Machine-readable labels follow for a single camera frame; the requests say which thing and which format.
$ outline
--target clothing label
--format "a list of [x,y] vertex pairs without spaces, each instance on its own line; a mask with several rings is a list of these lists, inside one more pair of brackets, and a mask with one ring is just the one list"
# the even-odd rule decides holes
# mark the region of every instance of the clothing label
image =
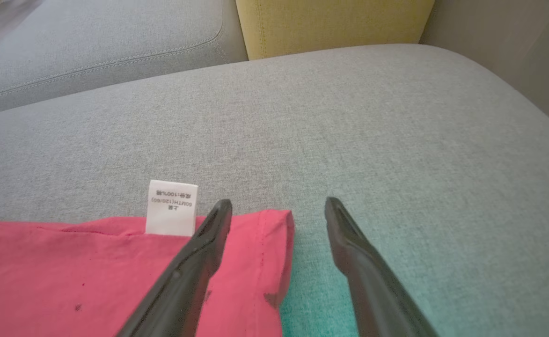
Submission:
[[195,232],[197,185],[150,181],[146,233],[191,236]]

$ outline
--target stitching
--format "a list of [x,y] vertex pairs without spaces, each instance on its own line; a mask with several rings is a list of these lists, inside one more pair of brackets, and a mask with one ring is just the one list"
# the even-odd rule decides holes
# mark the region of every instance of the stitching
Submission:
[[156,57],[153,57],[153,58],[143,58],[143,59],[138,59],[138,60],[132,60],[132,61],[129,61],[129,62],[121,62],[121,63],[116,63],[116,64],[112,64],[110,66],[102,66],[100,68],[93,68],[93,69],[90,69],[90,70],[87,70],[87,71],[81,71],[79,73],[74,73],[74,74],[70,74],[70,75],[67,75],[67,76],[62,76],[62,77],[57,77],[55,79],[51,79],[49,81],[42,81],[40,83],[37,83],[35,85],[28,85],[28,86],[24,86],[22,88],[19,88],[19,89],[16,89],[16,90],[9,90],[9,91],[6,91],[6,92],[2,92],[0,93],[0,97],[1,96],[6,96],[8,94],[12,94],[14,92],[19,92],[19,91],[22,91],[22,90],[26,90],[26,89],[31,89],[31,88],[35,88],[36,86],[40,86],[40,85],[46,85],[48,83],[52,83],[52,82],[56,82],[56,81],[61,81],[61,80],[64,80],[64,79],[69,79],[71,77],[77,77],[78,75],[83,75],[83,74],[88,74],[88,73],[92,73],[93,71],[97,71],[97,70],[102,70],[102,69],[107,69],[107,68],[112,68],[112,67],[115,67],[115,66],[125,66],[127,64],[131,64],[131,63],[136,63],[136,62],[144,62],[146,60],[153,60],[153,59],[161,59],[161,58],[165,58],[165,57],[168,57],[168,56],[174,56],[174,55],[178,55],[178,54],[183,54],[183,53],[188,53],[190,51],[196,51],[197,49],[201,49],[203,47],[206,47],[206,45],[211,45],[214,43],[214,41],[211,41],[209,42],[208,44],[204,44],[204,45],[200,45],[199,47],[195,47],[193,49],[187,49],[186,51],[178,51],[176,53],[167,53],[165,55],[160,55],[160,56],[156,56]]
[[255,297],[253,298],[253,318],[254,318],[254,327],[253,327],[253,334],[252,334],[253,336],[256,335],[257,327],[259,326],[258,324],[259,320],[257,318],[256,303],[259,300],[264,300],[263,294],[262,294],[262,297],[260,297],[261,294],[259,290],[259,285],[260,285],[260,279],[262,277],[262,271],[264,269],[264,226],[265,226],[264,222],[266,221],[265,217],[267,212],[268,210],[260,212],[259,217],[257,219],[258,229],[256,231],[256,242],[258,243],[260,260],[259,260],[259,265],[257,270],[256,286],[254,287],[256,292],[255,292]]
[[[225,12],[225,7],[224,5],[222,6],[222,16],[224,17],[224,12]],[[222,34],[224,34],[225,32],[225,19],[222,19],[222,26],[220,28]],[[220,58],[222,59],[222,61],[224,63],[231,63],[231,61],[229,61],[229,57],[227,56],[227,53],[225,53],[224,49],[222,49],[222,47],[220,46],[220,44],[218,43],[218,41],[216,41],[216,51],[218,51],[218,55],[220,55]]]
[[47,228],[47,227],[42,227],[42,226],[37,226],[37,227],[35,227],[35,229],[47,230],[47,231],[50,231],[50,232],[70,233],[70,234],[96,234],[96,235],[107,235],[107,236],[118,236],[118,237],[128,237],[128,236],[134,236],[134,235],[145,235],[145,233],[107,234],[107,233],[95,232],[95,231],[76,232],[76,231],[67,230],[67,228],[55,229],[55,228]]
[[[164,49],[162,51],[153,51],[152,53],[146,53],[146,54],[139,54],[139,55],[134,55],[134,56],[128,56],[126,58],[120,58],[120,59],[114,59],[114,60],[107,60],[107,61],[104,61],[104,62],[100,62],[100,63],[97,63],[97,64],[92,64],[90,66],[82,66],[81,68],[77,68],[77,69],[74,69],[74,70],[67,70],[65,72],[62,72],[62,73],[58,73],[58,74],[54,74],[54,75],[48,75],[48,76],[45,76],[45,77],[39,77],[38,79],[34,79],[34,80],[31,80],[31,81],[27,81],[27,82],[24,82],[24,83],[19,83],[17,85],[13,85],[13,86],[9,86],[7,88],[3,88],[0,90],[0,96],[3,96],[5,94],[9,94],[11,92],[17,92],[17,91],[20,91],[19,90],[13,90],[13,89],[17,89],[19,87],[22,87],[22,86],[26,86],[28,84],[31,84],[31,83],[35,83],[37,81],[40,81],[41,83],[52,83],[52,81],[47,81],[45,82],[45,80],[47,79],[55,79],[55,78],[60,78],[60,79],[67,79],[69,77],[62,77],[63,75],[69,75],[71,73],[75,73],[77,71],[80,71],[80,70],[85,70],[85,69],[90,69],[90,68],[93,68],[95,66],[103,66],[105,64],[110,64],[112,62],[120,62],[122,60],[133,60],[133,59],[136,59],[136,58],[143,58],[145,56],[154,56],[154,55],[160,55],[162,53],[169,53],[168,55],[178,55],[180,53],[184,53],[186,51],[184,51],[184,49],[186,48],[189,48],[189,47],[192,47],[190,49],[188,49],[188,51],[194,51],[196,49],[199,49],[201,47],[205,47],[206,45],[209,45],[209,44],[212,44],[214,41],[217,40],[217,38],[219,38],[219,36],[221,35],[221,33],[223,32],[223,28],[225,26],[225,18],[224,18],[224,4],[222,3],[222,1],[220,2],[221,6],[222,6],[222,23],[220,24],[220,28],[218,29],[218,31],[216,32],[216,34],[214,34],[213,36],[209,37],[209,38],[206,38],[202,41],[199,41],[198,43],[195,43],[195,44],[189,44],[189,45],[184,45],[183,47],[176,47],[176,48],[172,48],[172,49]],[[170,54],[170,52],[172,51],[181,51],[179,53],[172,53]],[[82,72],[81,74],[86,74],[86,73],[90,73],[90,71],[86,71],[86,72]],[[26,86],[26,88],[34,88],[35,86],[37,85],[34,85],[34,86]]]
[[256,0],[257,7],[257,25],[260,30],[260,43],[262,47],[262,58],[266,58],[266,37],[264,36],[264,21],[262,20],[262,4],[260,0]]

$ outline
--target sofa cushion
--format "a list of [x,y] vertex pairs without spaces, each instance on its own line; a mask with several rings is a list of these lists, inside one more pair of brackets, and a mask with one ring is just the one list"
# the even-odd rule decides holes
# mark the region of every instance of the sofa cushion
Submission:
[[418,43],[434,0],[236,0],[249,59]]
[[150,179],[199,185],[198,215],[293,211],[286,336],[356,335],[327,196],[441,336],[549,335],[549,118],[450,51],[316,51],[0,112],[0,220],[144,216]]
[[235,0],[45,0],[0,42],[0,111],[240,60]]

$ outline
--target pink shirt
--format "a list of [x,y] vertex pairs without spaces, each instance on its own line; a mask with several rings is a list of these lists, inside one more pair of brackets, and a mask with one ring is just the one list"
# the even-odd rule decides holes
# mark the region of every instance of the pink shirt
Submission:
[[[0,222],[0,336],[118,333],[189,240],[144,232],[144,218]],[[198,337],[281,336],[278,305],[289,287],[293,234],[290,211],[232,218]]]

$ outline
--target yellow pillow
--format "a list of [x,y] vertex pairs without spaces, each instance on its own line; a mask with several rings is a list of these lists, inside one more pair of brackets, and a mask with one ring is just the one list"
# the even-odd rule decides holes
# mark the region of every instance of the yellow pillow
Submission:
[[418,43],[434,0],[236,0],[249,59]]

